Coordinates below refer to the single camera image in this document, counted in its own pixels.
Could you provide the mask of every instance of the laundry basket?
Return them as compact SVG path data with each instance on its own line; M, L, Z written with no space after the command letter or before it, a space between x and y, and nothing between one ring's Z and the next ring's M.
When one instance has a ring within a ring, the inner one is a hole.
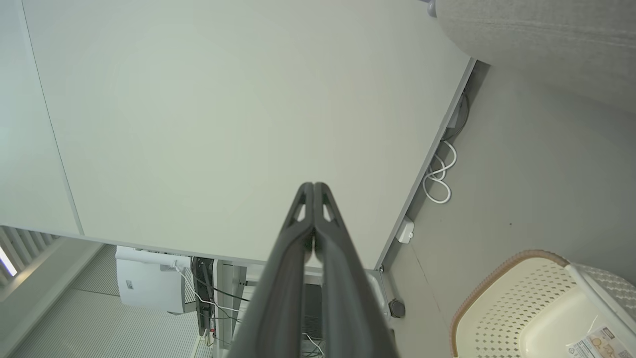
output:
M636 288L529 250L499 266L453 318L462 358L636 358Z

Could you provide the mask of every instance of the gray fabric cushion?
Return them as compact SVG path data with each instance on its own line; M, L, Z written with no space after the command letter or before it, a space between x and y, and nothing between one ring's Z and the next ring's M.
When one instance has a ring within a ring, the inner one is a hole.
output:
M636 1L437 0L468 55L636 112Z

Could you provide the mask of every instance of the fluorescent light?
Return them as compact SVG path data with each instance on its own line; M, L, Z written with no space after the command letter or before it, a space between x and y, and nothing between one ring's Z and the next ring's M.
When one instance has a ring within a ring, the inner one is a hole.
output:
M0 260L2 260L2 263L4 264L6 269L9 271L11 276L15 276L15 274L18 273L18 271L15 271L15 268L13 267L11 260L9 260L9 257L4 253L4 250L1 247L0 247Z

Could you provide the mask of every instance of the caster wheel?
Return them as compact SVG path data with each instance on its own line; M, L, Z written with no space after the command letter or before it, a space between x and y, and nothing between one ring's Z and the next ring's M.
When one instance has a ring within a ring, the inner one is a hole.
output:
M391 311L392 317L400 319L406 315L406 306L402 303L402 301L394 298L391 302L389 302L389 311Z

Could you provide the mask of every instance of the product label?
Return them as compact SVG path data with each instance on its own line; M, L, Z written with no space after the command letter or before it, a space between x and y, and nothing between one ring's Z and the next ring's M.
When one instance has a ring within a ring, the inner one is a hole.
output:
M601 327L565 347L570 358L634 358L608 327Z

